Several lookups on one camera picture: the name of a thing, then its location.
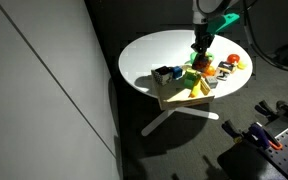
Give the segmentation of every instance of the round white table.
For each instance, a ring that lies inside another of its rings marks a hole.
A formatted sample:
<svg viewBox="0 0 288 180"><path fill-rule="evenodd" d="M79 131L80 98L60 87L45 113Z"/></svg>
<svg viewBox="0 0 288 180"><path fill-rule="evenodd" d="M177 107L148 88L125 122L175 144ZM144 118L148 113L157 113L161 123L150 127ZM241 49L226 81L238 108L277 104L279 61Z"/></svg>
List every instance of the round white table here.
<svg viewBox="0 0 288 180"><path fill-rule="evenodd" d="M192 30L171 30L152 33L130 43L119 57L119 69L126 80L136 90L157 98L152 84L151 70L162 66L183 65L190 60L193 52L191 45L195 41ZM236 43L215 35L213 43L207 50L214 55L212 66L215 68L220 61L226 61L230 54L238 54L241 60L247 63L244 70L237 69L226 81L218 80L217 87L212 89L215 98L223 97L240 89L250 78L253 70L251 58ZM165 110L142 130L147 136L173 112L180 111L196 116L217 120L215 113L196 109L179 107L174 110Z"/></svg>

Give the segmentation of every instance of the table top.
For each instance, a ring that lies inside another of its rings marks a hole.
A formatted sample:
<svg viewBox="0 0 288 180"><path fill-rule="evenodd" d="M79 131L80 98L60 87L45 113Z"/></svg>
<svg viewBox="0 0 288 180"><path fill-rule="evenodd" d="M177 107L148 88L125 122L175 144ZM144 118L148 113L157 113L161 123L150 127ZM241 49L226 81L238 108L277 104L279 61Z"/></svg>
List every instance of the table top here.
<svg viewBox="0 0 288 180"><path fill-rule="evenodd" d="M193 30L170 30L152 33L130 43L119 57L119 69L126 82L136 90L157 98L153 90L151 70L162 66L184 65L190 60L195 41ZM215 98L231 94L249 80L253 64L250 56L239 45L224 37L215 35L208 52L214 55L212 66L226 61L230 54L238 54L247 63L244 70L237 69L226 81L218 80L212 91Z"/></svg>

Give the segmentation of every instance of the small box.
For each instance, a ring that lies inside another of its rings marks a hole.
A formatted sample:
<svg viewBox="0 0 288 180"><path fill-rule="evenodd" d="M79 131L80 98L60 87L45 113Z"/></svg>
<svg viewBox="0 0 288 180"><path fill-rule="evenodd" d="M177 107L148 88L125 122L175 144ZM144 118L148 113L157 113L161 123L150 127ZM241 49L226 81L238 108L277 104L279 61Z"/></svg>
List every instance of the small box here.
<svg viewBox="0 0 288 180"><path fill-rule="evenodd" d="M215 76L206 76L205 81L211 89L215 89L218 84Z"/></svg>
<svg viewBox="0 0 288 180"><path fill-rule="evenodd" d="M178 79L182 77L183 70L179 66L173 67L172 72L173 72L173 79Z"/></svg>
<svg viewBox="0 0 288 180"><path fill-rule="evenodd" d="M227 62L220 62L218 67L216 68L215 76L217 79L226 81L230 73L232 72L234 68L233 64L227 63Z"/></svg>
<svg viewBox="0 0 288 180"><path fill-rule="evenodd" d="M197 79L200 79L201 75L198 74L198 72L196 70L188 68L185 71L185 74L184 74L183 78L184 78L184 86L187 89L192 89L193 86L194 86L195 81Z"/></svg>
<svg viewBox="0 0 288 180"><path fill-rule="evenodd" d="M152 74L154 76L155 81L162 86L170 83L173 79L173 72L171 68L168 68L166 66L160 67L152 71Z"/></svg>
<svg viewBox="0 0 288 180"><path fill-rule="evenodd" d="M189 68L186 68L185 65L181 66L183 73L185 73ZM179 79L172 80L170 83L161 86L159 85L154 78L153 87L154 91L157 94L158 102L161 110L175 109L177 107L186 107L193 106L197 104L209 103L214 100L214 93L210 90L210 87L201 78L201 89L197 93L197 97L189 97L191 89L187 89L184 85L184 76Z"/></svg>

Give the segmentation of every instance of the white wall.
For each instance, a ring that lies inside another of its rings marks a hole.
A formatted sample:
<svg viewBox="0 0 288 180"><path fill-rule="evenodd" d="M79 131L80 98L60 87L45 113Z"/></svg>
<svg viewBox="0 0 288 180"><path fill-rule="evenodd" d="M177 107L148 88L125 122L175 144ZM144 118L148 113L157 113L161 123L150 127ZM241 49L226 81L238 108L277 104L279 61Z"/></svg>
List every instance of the white wall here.
<svg viewBox="0 0 288 180"><path fill-rule="evenodd" d="M0 180L120 179L114 90L84 3L0 3L37 52L0 10Z"/></svg>

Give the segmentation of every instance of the red tomato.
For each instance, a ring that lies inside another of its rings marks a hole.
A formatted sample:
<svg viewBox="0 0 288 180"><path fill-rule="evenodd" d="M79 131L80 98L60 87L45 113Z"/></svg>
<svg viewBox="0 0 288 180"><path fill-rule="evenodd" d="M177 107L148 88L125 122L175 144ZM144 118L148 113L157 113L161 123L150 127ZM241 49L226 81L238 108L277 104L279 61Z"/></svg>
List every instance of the red tomato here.
<svg viewBox="0 0 288 180"><path fill-rule="evenodd" d="M227 62L233 64L234 62L237 62L240 60L240 56L237 54L230 54L227 57Z"/></svg>

